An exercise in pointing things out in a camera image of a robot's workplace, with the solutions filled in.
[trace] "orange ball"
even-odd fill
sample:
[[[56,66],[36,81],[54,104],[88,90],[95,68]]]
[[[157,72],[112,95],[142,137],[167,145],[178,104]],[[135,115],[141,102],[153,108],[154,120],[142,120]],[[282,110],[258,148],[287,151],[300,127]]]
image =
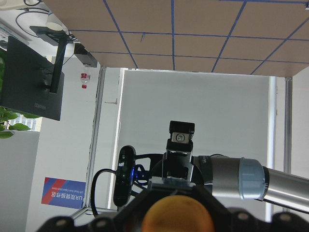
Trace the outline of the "orange ball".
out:
[[[215,232],[208,210],[197,200],[182,195],[165,197],[147,211],[142,232]]]

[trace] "bolt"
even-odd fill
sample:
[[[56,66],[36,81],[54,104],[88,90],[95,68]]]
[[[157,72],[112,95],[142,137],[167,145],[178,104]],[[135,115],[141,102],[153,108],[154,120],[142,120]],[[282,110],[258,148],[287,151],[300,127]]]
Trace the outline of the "bolt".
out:
[[[290,220],[291,220],[291,216],[288,215],[288,214],[281,214],[281,215],[279,216],[279,218],[280,218],[280,220],[282,220],[282,221],[290,221]]]
[[[248,220],[249,219],[249,215],[246,214],[246,213],[241,212],[241,213],[238,214],[238,219],[243,220],[243,221]]]
[[[183,142],[184,141],[184,135],[183,134],[177,134],[176,135],[176,140],[178,141],[178,142]]]
[[[60,219],[56,222],[56,226],[64,226],[67,223],[65,219]]]
[[[106,224],[107,224],[107,222],[106,222],[105,220],[101,220],[101,221],[98,221],[98,222],[96,223],[96,227],[97,227],[97,228],[103,228],[103,227],[106,226]]]

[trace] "blue and red sign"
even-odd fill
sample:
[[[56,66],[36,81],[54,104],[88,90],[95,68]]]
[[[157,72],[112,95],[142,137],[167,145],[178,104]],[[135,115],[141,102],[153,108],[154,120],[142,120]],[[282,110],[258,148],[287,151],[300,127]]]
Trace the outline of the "blue and red sign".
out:
[[[45,177],[41,203],[80,209],[85,187],[86,182]]]

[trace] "water bottle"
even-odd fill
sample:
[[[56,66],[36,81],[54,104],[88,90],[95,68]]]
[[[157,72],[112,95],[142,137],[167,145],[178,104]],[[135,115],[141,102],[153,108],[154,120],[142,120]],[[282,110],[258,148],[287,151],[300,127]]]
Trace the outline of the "water bottle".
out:
[[[84,64],[81,73],[82,88],[87,88],[87,83],[90,81],[90,65]]]

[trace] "black monitor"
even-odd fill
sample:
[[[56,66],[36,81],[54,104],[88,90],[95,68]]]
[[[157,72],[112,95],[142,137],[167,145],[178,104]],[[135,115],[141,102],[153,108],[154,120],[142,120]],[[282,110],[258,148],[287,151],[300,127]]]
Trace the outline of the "black monitor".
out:
[[[59,121],[64,74],[59,72],[55,94],[50,92],[53,72],[54,65],[46,58],[9,37],[0,105]]]

